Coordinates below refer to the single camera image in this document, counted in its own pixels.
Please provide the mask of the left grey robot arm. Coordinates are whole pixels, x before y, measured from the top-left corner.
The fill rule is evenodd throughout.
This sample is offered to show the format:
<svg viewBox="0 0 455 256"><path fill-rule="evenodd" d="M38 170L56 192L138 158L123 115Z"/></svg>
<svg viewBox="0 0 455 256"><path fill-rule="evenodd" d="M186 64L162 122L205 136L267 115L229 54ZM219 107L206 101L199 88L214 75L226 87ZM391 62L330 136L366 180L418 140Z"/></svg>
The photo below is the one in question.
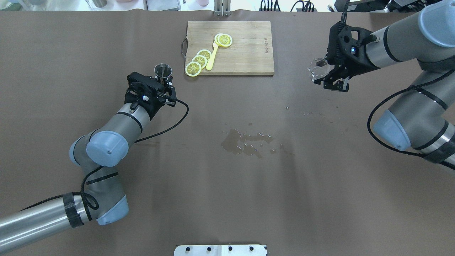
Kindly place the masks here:
<svg viewBox="0 0 455 256"><path fill-rule="evenodd" d="M70 160L84 175L78 192L54 196L1 219L1 254L96 220L107 225L129 212L117 164L164 105L177 102L172 82L129 82L124 105L101 128L78 138Z"/></svg>

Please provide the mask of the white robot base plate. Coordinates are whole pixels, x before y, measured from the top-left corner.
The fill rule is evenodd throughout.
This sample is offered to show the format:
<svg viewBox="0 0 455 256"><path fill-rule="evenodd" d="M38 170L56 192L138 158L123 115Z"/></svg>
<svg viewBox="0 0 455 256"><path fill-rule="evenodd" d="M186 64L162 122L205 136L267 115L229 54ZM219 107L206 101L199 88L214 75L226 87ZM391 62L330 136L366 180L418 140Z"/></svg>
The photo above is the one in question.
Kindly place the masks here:
<svg viewBox="0 0 455 256"><path fill-rule="evenodd" d="M224 245L181 245L174 250L174 256L267 256L266 245L224 244Z"/></svg>

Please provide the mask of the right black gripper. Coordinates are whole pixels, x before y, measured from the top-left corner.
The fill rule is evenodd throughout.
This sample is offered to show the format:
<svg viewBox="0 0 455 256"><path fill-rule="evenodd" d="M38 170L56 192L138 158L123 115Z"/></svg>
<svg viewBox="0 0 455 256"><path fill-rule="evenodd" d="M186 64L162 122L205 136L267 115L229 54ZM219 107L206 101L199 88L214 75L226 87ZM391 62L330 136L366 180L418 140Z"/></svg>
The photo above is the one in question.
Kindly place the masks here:
<svg viewBox="0 0 455 256"><path fill-rule="evenodd" d="M341 54L331 60L334 65L333 70L327 75L313 81L315 84L323 84L324 89L348 92L348 80L351 77L378 70L365 53L359 54Z"/></svg>

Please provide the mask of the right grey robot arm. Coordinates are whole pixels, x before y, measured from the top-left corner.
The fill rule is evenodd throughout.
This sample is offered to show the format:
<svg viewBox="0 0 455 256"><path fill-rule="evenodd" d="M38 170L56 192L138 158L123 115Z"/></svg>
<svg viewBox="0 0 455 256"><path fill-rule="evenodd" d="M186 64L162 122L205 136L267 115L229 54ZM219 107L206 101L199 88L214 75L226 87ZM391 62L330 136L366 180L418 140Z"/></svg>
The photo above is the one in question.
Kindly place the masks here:
<svg viewBox="0 0 455 256"><path fill-rule="evenodd" d="M454 169L454 125L442 114L454 103L454 1L441 0L375 32L348 26L347 11L330 28L327 53L308 66L324 89L347 92L354 76L417 60L422 73L382 100L367 129L379 144Z"/></svg>

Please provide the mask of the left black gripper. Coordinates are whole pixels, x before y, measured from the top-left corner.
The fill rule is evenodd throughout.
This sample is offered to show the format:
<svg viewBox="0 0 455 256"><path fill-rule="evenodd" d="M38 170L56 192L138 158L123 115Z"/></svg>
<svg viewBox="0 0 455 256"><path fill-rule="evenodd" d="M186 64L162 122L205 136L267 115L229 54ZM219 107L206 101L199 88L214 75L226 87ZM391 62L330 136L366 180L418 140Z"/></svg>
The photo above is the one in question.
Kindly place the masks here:
<svg viewBox="0 0 455 256"><path fill-rule="evenodd" d="M167 86L130 85L125 94L125 103L130 103L130 112L135 112L138 106L143 107L152 119L165 104L175 106L177 94L172 81Z"/></svg>

